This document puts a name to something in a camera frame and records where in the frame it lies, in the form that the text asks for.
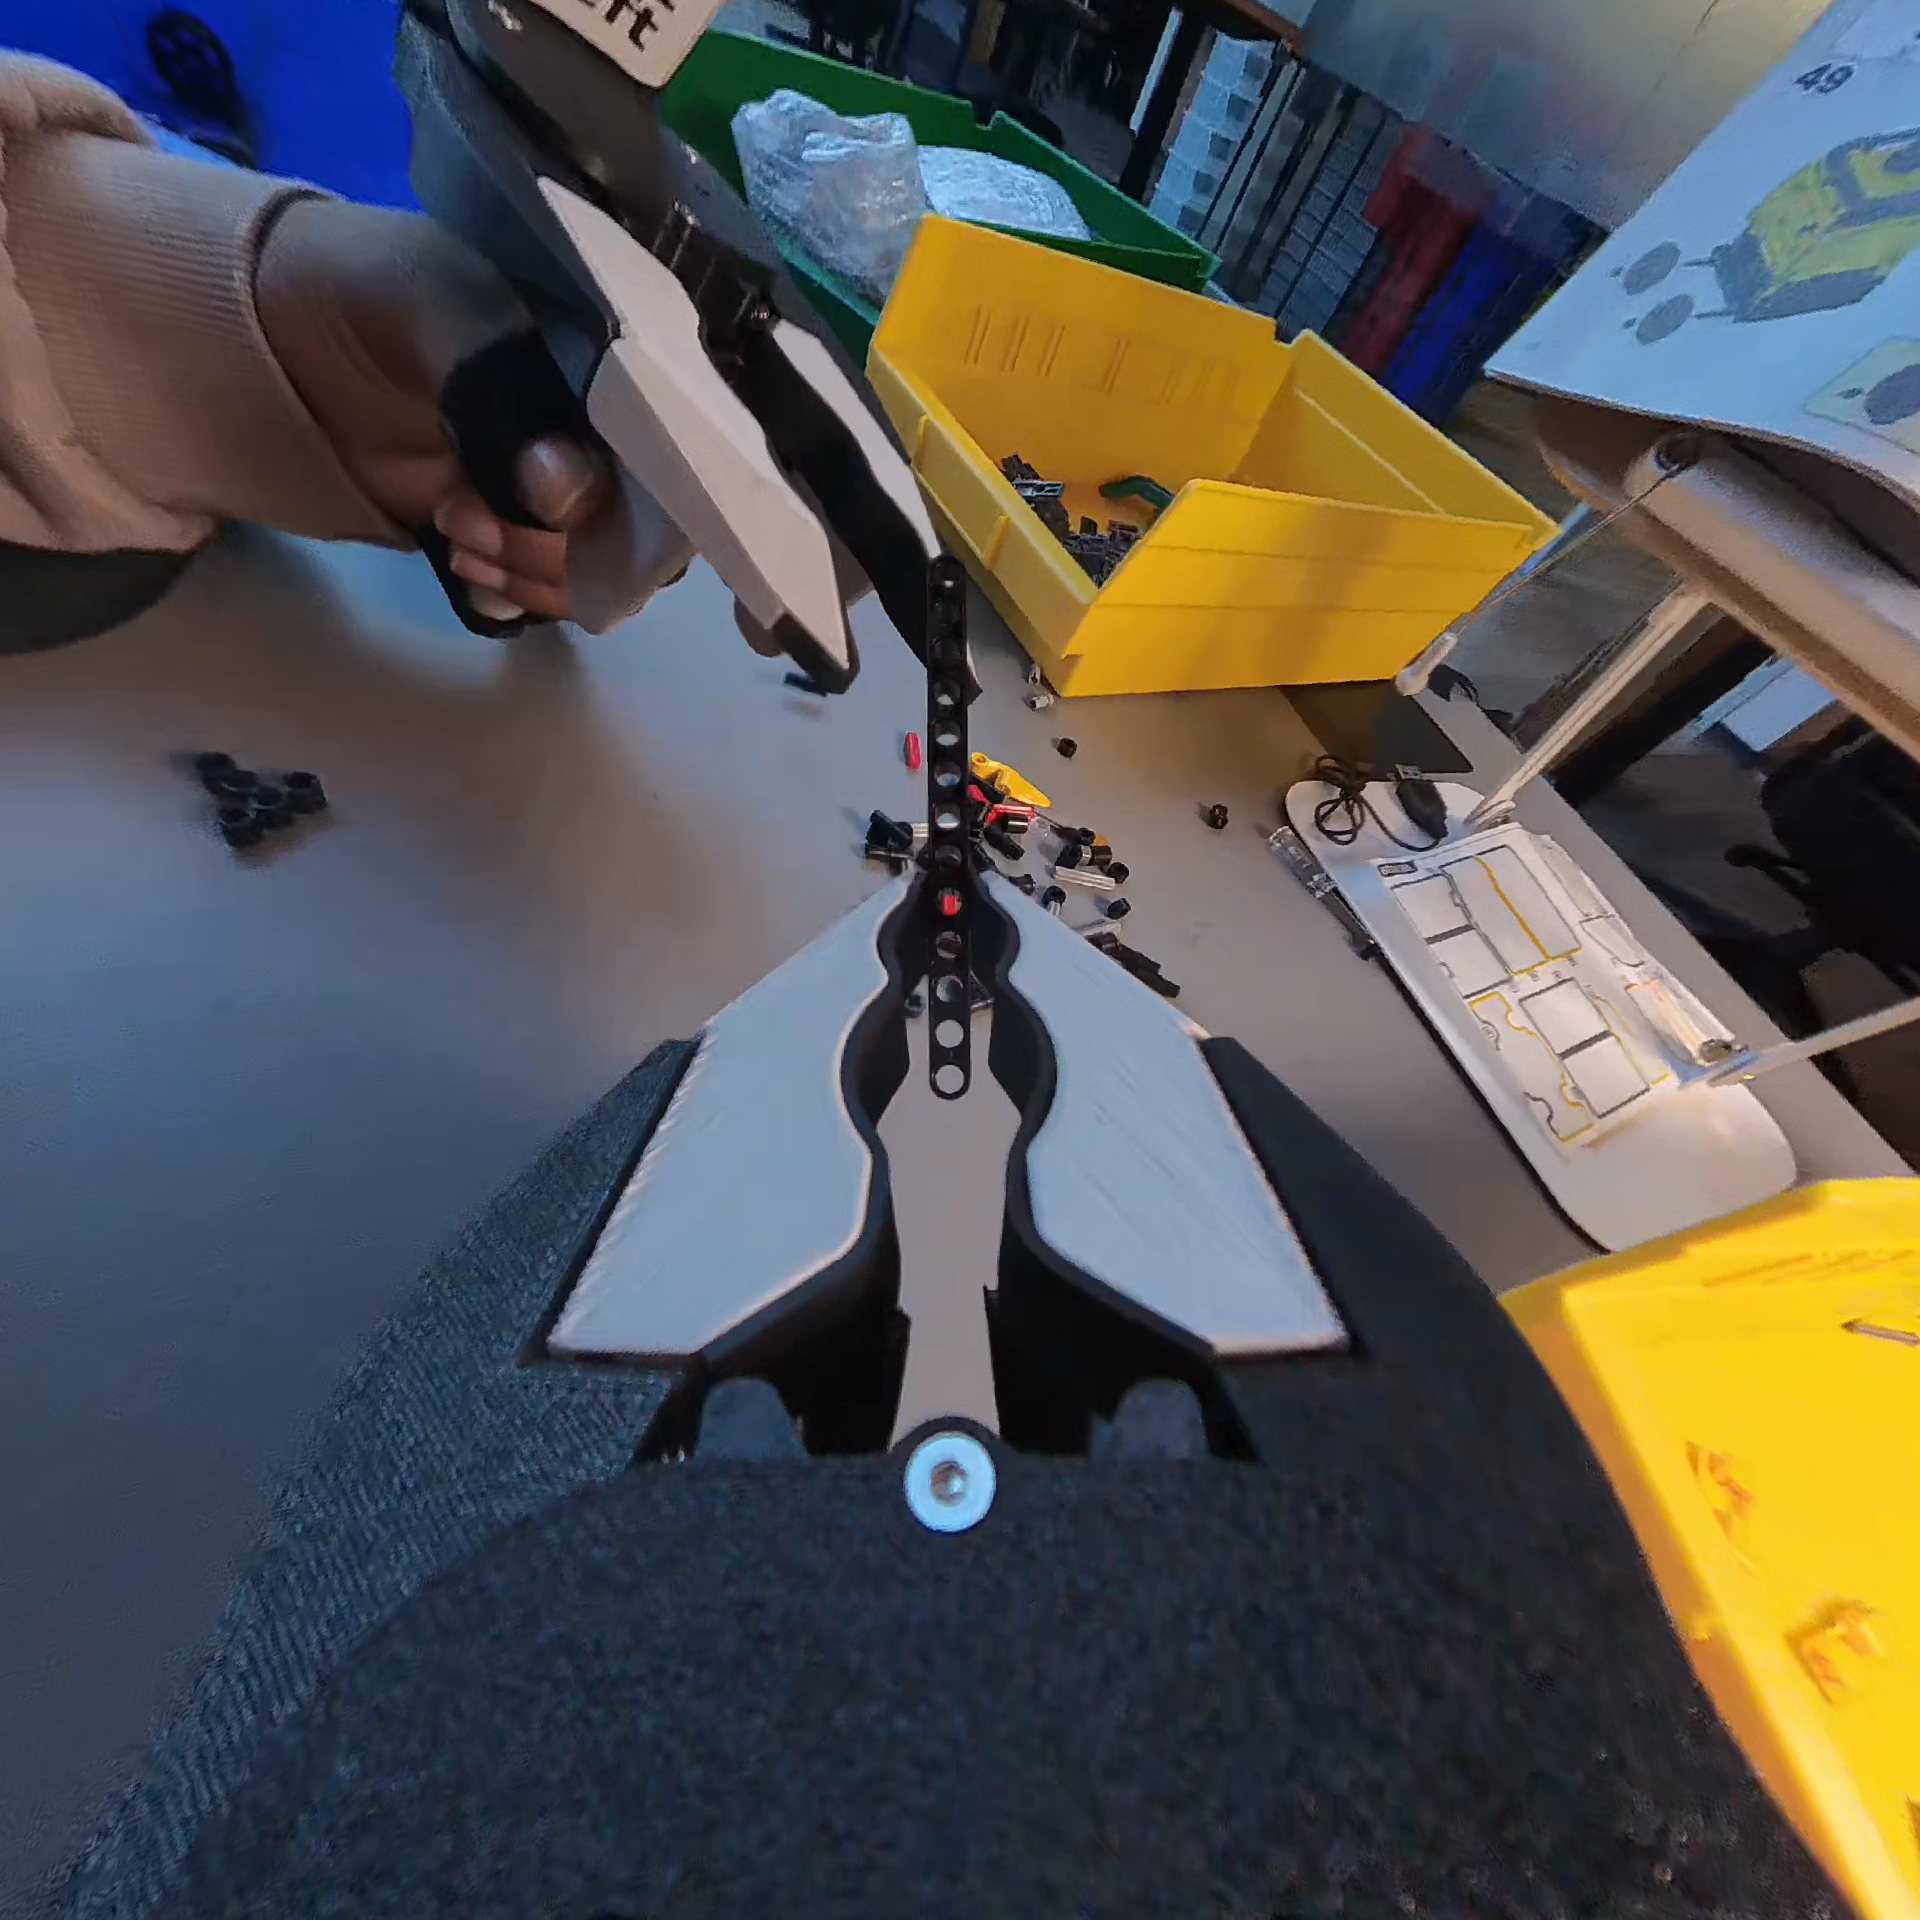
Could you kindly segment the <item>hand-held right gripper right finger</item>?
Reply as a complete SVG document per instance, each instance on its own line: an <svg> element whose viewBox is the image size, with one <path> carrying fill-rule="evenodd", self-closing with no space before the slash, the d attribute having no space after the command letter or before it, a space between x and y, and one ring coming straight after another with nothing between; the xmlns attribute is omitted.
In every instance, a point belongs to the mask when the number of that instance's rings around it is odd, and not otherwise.
<svg viewBox="0 0 1920 1920"><path fill-rule="evenodd" d="M1020 1197L1048 1255L1208 1360L1342 1354L1345 1327L1276 1197L1208 1031L1009 881L1005 1025L1032 1037Z"/></svg>

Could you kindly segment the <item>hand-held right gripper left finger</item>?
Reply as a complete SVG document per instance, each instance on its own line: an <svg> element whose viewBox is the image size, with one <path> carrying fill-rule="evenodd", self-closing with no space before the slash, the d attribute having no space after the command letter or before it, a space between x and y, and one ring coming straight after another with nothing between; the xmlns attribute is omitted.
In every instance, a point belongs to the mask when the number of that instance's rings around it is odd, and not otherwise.
<svg viewBox="0 0 1920 1920"><path fill-rule="evenodd" d="M613 1197L548 1327L558 1357L720 1357L766 1311L852 1255L874 1145L852 1119L847 1053L880 1002L891 881L731 997Z"/></svg>

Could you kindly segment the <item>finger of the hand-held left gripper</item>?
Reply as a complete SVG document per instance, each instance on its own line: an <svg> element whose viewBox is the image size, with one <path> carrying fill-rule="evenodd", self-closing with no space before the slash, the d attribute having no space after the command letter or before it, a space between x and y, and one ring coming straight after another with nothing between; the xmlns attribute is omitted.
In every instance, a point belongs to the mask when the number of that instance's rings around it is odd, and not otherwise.
<svg viewBox="0 0 1920 1920"><path fill-rule="evenodd" d="M589 421L623 469L698 545L737 606L825 695L862 656L832 533L779 469L766 425L700 345L689 289L606 209L540 184L589 282L613 303L613 347L589 381Z"/></svg>
<svg viewBox="0 0 1920 1920"><path fill-rule="evenodd" d="M771 446L820 510L832 545L874 586L897 639L948 684L952 709L969 709L980 677L967 568L940 551L891 432L796 319L771 319Z"/></svg>

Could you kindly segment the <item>blue plastic parts bin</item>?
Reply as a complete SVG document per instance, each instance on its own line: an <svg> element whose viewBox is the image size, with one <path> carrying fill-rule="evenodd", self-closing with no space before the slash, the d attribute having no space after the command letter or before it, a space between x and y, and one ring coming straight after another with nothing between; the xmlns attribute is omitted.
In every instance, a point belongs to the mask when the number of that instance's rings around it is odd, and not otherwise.
<svg viewBox="0 0 1920 1920"><path fill-rule="evenodd" d="M125 94L167 149L219 160L167 129L143 18L164 3L47 3L8 15L8 44L80 65ZM415 209L413 122L390 82L397 3L181 0L230 46L255 113L255 166L367 205Z"/></svg>

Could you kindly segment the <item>thin black perforated beam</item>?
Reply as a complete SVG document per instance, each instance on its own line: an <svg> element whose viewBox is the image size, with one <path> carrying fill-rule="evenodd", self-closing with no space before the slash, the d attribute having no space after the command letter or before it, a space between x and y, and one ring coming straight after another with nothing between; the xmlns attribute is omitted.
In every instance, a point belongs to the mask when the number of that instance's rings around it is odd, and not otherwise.
<svg viewBox="0 0 1920 1920"><path fill-rule="evenodd" d="M973 832L969 832L969 596L967 568L926 572L926 1046L933 1096L967 1099L973 1084Z"/></svg>

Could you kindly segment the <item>pile of small block pieces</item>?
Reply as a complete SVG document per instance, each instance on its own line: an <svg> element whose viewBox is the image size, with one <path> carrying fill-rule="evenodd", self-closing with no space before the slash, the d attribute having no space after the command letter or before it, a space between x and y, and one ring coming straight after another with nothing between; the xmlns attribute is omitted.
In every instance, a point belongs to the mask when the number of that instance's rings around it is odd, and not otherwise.
<svg viewBox="0 0 1920 1920"><path fill-rule="evenodd" d="M1062 916L1069 892L1093 902L1093 923L1079 936L1104 951L1122 976L1163 997L1179 997L1179 985L1146 951L1116 936L1130 911L1122 892L1130 869L1111 856L1109 838L1074 828L1054 812L1051 793L1020 777L1009 762L969 753L958 793L969 856L980 875L1005 875L1042 911Z"/></svg>

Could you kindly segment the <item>person's left forearm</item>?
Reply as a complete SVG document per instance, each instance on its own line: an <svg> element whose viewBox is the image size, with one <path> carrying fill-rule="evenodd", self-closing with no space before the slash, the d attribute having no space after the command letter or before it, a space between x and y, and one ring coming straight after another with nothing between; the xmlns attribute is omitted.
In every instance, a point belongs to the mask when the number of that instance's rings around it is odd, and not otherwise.
<svg viewBox="0 0 1920 1920"><path fill-rule="evenodd" d="M191 556L214 522L406 551L266 345L293 213L413 213L160 149L99 82L0 65L0 533L31 556Z"/></svg>

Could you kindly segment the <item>grey desk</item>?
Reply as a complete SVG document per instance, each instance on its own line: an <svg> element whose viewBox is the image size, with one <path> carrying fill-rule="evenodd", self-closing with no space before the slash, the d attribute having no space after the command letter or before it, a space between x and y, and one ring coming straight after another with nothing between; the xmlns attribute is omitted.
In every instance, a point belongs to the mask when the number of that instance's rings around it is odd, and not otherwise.
<svg viewBox="0 0 1920 1920"><path fill-rule="evenodd" d="M1062 806L1342 1354L1042 1250L1032 1037L897 1084L912 902L852 1255L720 1357L548 1354L700 1025L926 812L854 634L807 701L709 564L493 646L230 531L7 660L7 1914L1849 1914L1475 1276L1576 1243L1263 846L1276 695L1086 711ZM329 812L236 856L198 752Z"/></svg>

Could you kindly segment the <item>heap of black beams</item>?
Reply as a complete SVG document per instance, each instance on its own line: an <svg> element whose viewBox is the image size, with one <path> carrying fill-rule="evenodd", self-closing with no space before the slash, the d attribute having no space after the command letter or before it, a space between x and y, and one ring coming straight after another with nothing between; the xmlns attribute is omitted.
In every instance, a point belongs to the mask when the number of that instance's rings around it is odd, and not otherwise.
<svg viewBox="0 0 1920 1920"><path fill-rule="evenodd" d="M1139 522L1074 517L1063 482L1032 469L1020 452L1005 452L997 473L1093 586L1109 586L1129 556L1146 539L1146 524Z"/></svg>

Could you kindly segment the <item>bubble wrap bundle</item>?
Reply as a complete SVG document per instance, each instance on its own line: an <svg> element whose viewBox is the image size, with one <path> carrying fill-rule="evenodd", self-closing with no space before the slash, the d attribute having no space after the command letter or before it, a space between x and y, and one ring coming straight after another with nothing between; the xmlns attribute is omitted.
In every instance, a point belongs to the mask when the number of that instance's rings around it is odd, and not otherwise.
<svg viewBox="0 0 1920 1920"><path fill-rule="evenodd" d="M731 113L752 209L813 270L884 307L926 213L1093 237L1069 190L1011 160L926 149L897 108L837 113L782 84Z"/></svg>

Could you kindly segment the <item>green plastic parts bin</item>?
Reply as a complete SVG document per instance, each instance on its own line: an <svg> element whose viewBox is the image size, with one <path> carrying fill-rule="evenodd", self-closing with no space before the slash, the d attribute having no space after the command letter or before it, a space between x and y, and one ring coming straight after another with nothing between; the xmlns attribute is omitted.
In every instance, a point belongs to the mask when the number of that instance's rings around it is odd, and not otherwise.
<svg viewBox="0 0 1920 1920"><path fill-rule="evenodd" d="M1192 296L1208 290L1220 274L1220 260L1208 247L1163 227L1153 209L1097 184L1042 132L1020 129L1011 113L980 122L973 105L957 94L813 58L771 37L726 27L700 36L679 77L663 84L661 122L679 129L679 141L742 190L745 184L731 144L731 113L782 84L839 113L897 108L912 132L926 132L934 149L973 149L1048 172L1063 187L1091 227L1091 237L1048 237L1038 228L1019 228L1019 237L1093 260L1104 270L1153 278Z"/></svg>

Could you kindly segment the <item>clear screwdriver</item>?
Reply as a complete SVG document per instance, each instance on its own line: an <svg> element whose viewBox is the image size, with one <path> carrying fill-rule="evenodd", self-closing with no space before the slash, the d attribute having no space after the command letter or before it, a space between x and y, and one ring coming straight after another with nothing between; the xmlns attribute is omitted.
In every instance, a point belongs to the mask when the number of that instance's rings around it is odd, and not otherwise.
<svg viewBox="0 0 1920 1920"><path fill-rule="evenodd" d="M1361 954L1361 961L1381 961L1381 942L1364 931L1364 923L1351 911L1351 902L1342 900L1342 889L1332 884L1332 875L1319 865L1319 856L1311 856L1311 846L1300 843L1295 828L1276 828L1268 838L1268 846L1276 849L1276 861L1306 884L1306 892L1342 926L1342 942Z"/></svg>

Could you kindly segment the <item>black spoked wheel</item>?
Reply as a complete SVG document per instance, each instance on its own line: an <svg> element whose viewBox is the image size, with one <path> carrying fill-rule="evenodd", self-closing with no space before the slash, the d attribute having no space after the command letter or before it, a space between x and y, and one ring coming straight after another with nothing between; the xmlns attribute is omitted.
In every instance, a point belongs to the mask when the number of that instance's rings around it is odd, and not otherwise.
<svg viewBox="0 0 1920 1920"><path fill-rule="evenodd" d="M203 15L164 3L143 18L143 46L167 94L167 129L248 166L255 113L223 37Z"/></svg>

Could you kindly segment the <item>yellow plastic parts bin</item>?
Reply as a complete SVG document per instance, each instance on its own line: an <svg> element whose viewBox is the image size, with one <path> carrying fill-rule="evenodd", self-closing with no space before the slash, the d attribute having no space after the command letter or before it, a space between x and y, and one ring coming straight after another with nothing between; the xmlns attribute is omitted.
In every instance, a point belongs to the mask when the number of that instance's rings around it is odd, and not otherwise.
<svg viewBox="0 0 1920 1920"><path fill-rule="evenodd" d="M1856 1914L1920 1911L1920 1185L1511 1289L1724 1729Z"/></svg>
<svg viewBox="0 0 1920 1920"><path fill-rule="evenodd" d="M868 339L933 524L1063 697L1386 684L1552 539L1319 334L926 213ZM1109 586L1005 482L1146 524ZM1097 499L1146 473L1153 517Z"/></svg>

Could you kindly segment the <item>multicolour parts drawer racks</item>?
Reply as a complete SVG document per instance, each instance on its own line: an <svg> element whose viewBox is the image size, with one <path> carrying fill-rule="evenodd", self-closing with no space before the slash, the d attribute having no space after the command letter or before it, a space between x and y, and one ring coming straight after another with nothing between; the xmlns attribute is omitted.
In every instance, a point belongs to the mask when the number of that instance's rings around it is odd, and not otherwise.
<svg viewBox="0 0 1920 1920"><path fill-rule="evenodd" d="M1211 252L1208 290L1319 334L1429 425L1597 252L1607 228L1399 113L1284 37L1202 27L1153 82L1184 82L1146 209Z"/></svg>

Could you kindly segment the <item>cluster of black bushes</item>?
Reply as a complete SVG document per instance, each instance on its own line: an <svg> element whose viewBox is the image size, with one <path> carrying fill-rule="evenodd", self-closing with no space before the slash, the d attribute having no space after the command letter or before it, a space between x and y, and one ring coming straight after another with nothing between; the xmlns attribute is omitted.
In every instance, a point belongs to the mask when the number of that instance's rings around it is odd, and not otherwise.
<svg viewBox="0 0 1920 1920"><path fill-rule="evenodd" d="M236 856L266 849L279 838L329 812L329 790L311 767L261 772L236 753L198 752L186 753L186 772L211 802L211 832Z"/></svg>

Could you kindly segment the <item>black office chair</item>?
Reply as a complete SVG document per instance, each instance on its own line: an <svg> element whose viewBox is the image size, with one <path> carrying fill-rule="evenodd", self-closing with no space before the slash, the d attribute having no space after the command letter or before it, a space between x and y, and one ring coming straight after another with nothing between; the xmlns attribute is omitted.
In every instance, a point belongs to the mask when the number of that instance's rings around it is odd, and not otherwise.
<svg viewBox="0 0 1920 1920"><path fill-rule="evenodd" d="M1774 846L1724 861L1774 881L1799 911L1787 931L1732 923L1708 944L1787 1037L1819 1025L1809 964L1849 951L1898 993L1920 985L1920 767L1846 723L1764 777Z"/></svg>

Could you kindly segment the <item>open instruction booklet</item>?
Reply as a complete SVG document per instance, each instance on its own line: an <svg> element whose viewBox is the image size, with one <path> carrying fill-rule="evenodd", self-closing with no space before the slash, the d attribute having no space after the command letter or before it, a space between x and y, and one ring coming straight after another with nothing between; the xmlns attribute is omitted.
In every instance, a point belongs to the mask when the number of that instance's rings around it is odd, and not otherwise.
<svg viewBox="0 0 1920 1920"><path fill-rule="evenodd" d="M1831 3L1487 362L1920 494L1920 8Z"/></svg>

